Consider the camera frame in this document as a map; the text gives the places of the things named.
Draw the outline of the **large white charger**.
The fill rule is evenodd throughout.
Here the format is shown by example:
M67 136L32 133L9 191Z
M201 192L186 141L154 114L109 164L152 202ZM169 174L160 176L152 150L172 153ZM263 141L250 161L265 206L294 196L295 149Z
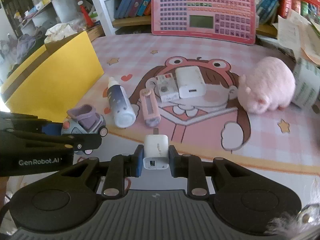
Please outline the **large white charger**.
M180 67L175 70L180 98L204 96L206 83L198 66Z

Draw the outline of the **small card box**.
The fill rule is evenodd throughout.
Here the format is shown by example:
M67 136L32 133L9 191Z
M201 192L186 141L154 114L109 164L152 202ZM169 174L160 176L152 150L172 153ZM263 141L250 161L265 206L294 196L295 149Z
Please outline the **small card box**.
M180 98L176 82L171 73L156 76L156 82L161 102L172 102Z

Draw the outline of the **yellow cardboard box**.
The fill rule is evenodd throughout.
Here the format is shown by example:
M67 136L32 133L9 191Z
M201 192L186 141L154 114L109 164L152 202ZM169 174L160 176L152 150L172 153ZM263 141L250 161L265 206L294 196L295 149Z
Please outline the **yellow cardboard box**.
M1 85L13 113L62 122L103 75L86 31L44 44Z

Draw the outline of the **white shelf unit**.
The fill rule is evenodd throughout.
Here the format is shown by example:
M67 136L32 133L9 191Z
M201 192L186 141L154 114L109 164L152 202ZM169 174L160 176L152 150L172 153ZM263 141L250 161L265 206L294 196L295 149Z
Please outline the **white shelf unit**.
M31 18L27 19L25 25L20 25L23 34L30 34L36 27L41 26L47 20L56 19L57 22L66 23L76 19L80 13L78 2L80 0L50 0ZM150 25L151 16L137 16L131 18L114 18L116 7L120 0L92 0L97 9L99 21L104 33L115 34L122 27Z

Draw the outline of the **small white charger cube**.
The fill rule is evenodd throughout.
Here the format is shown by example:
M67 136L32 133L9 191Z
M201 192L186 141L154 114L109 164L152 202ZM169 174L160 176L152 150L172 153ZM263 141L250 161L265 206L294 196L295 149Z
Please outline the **small white charger cube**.
M151 134L144 139L143 166L147 170L169 167L169 139L166 135Z

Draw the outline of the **pink plush pig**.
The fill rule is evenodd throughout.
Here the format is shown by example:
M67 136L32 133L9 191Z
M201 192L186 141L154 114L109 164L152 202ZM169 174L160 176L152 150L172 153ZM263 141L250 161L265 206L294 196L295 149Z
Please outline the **pink plush pig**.
M239 77L238 101L252 114L285 109L296 84L291 69L279 58L265 57L247 75Z

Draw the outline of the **stack of papers and books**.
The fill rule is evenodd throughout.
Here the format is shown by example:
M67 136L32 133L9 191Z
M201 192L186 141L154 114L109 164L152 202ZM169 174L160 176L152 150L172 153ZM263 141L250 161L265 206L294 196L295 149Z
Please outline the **stack of papers and books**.
M319 24L290 9L287 18L278 15L278 43L293 51L295 59L303 58L319 66Z

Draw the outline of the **pink checkered table mat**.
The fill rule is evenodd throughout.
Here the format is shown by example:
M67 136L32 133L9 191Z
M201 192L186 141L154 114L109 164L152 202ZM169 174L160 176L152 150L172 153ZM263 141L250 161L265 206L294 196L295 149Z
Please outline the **pink checkered table mat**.
M261 46L192 37L131 34L101 37L92 42L103 75L76 106L90 104L104 115L108 134L93 152L101 160L129 154L152 129L144 123L139 93L156 88L156 76L177 68L198 66L207 91L204 96L160 103L159 132L178 152L204 160L229 159L293 189L303 202L319 179L319 105L302 110L248 115L238 107L238 77L267 56L288 66L282 53ZM134 124L118 128L107 98L108 78L125 89L136 114Z

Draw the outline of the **white tissue pack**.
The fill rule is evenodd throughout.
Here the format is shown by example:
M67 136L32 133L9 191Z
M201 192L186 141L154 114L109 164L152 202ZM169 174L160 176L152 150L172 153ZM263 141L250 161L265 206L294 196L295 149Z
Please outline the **white tissue pack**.
M74 31L68 23L58 23L46 31L46 38L44 39L44 43L47 44L51 42L61 41L64 38L67 38L74 34L77 34L77 32Z

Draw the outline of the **toy car grey purple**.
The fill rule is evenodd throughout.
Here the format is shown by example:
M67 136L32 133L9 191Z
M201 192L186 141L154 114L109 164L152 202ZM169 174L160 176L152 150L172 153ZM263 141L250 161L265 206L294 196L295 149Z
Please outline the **toy car grey purple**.
M103 115L99 114L96 109L89 104L75 107L67 111L67 119L63 122L64 129L77 127L82 132L98 133L102 140L108 134L106 121ZM90 155L92 152L75 152L78 155Z

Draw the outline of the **pile of clothes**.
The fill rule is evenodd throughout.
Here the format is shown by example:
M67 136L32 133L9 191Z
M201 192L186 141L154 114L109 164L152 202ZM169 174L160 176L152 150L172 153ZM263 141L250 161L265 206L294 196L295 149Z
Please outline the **pile of clothes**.
M10 64L21 64L44 44L44 37L29 34L24 34L17 40L9 37L7 40L1 40L1 55Z

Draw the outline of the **white tape roll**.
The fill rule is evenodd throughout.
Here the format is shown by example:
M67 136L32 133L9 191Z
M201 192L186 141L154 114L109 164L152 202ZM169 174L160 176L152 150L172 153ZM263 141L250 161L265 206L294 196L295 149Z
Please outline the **white tape roll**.
M309 109L319 95L319 67L313 62L299 58L294 70L295 93L292 102L301 109Z

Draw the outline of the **pink keyboard learning tablet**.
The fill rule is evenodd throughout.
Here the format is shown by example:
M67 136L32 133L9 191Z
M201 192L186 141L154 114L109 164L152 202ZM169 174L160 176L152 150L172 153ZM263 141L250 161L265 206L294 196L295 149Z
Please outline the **pink keyboard learning tablet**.
M253 45L255 17L255 0L151 0L153 35Z

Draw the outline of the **pink stick tube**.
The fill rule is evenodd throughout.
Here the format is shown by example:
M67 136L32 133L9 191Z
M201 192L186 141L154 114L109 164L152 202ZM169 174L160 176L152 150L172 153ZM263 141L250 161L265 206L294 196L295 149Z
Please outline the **pink stick tube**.
M139 93L143 118L146 126L154 128L159 125L161 115L153 89L144 88Z

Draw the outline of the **dark blue white bottle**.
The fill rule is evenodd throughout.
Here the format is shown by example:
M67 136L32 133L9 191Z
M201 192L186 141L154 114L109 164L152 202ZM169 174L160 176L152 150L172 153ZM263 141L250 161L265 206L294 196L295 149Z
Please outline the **dark blue white bottle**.
M107 98L115 125L118 128L132 126L136 120L135 111L125 89L114 77L108 78Z

